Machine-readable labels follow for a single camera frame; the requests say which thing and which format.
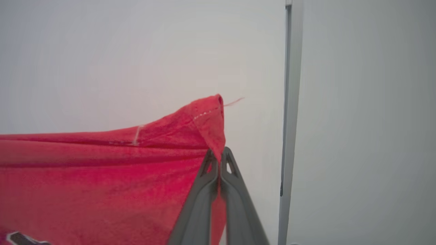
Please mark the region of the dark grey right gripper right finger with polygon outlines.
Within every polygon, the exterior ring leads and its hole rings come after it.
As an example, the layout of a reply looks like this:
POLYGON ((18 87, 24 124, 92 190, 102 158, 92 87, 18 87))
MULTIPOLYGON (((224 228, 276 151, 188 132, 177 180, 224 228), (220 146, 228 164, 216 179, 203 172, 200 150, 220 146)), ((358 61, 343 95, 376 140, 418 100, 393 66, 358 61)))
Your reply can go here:
POLYGON ((221 194, 226 202, 227 245, 268 245, 268 238, 229 147, 224 148, 221 157, 221 194))

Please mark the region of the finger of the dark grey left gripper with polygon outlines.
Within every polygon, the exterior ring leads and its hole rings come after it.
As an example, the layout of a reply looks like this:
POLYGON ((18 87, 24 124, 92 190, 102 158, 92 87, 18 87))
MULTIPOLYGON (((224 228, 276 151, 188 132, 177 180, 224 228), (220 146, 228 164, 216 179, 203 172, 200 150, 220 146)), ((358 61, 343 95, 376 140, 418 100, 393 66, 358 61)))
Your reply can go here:
POLYGON ((38 241, 20 232, 8 233, 6 241, 11 245, 50 245, 47 241, 38 241))

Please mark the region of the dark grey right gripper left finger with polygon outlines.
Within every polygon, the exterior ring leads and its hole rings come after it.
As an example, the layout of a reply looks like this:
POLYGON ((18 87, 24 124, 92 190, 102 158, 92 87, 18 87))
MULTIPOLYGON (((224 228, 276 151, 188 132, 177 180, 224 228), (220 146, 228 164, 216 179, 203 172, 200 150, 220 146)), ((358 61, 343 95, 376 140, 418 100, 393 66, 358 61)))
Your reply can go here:
POLYGON ((218 162, 209 149, 169 237, 170 245, 210 245, 212 204, 217 196, 218 162))

